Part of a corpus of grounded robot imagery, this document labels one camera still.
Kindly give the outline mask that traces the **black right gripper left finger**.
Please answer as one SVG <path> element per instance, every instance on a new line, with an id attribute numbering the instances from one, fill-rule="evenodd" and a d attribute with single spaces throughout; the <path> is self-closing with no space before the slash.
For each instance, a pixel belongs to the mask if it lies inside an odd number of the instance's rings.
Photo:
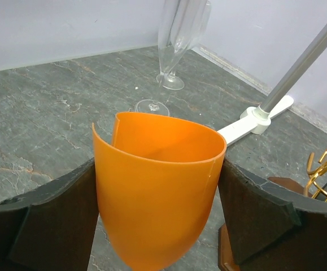
<path id="1" fill-rule="evenodd" d="M 0 270 L 87 270 L 97 220 L 90 159 L 0 202 Z"/>

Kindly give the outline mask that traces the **orange wine glass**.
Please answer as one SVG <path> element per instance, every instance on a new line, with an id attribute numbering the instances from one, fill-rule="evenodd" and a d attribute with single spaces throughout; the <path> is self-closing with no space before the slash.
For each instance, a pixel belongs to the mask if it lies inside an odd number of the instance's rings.
<path id="1" fill-rule="evenodd" d="M 226 152 L 217 131 L 184 119 L 119 112 L 112 141 L 93 131 L 99 214 L 133 270 L 181 258 L 210 215 Z"/>

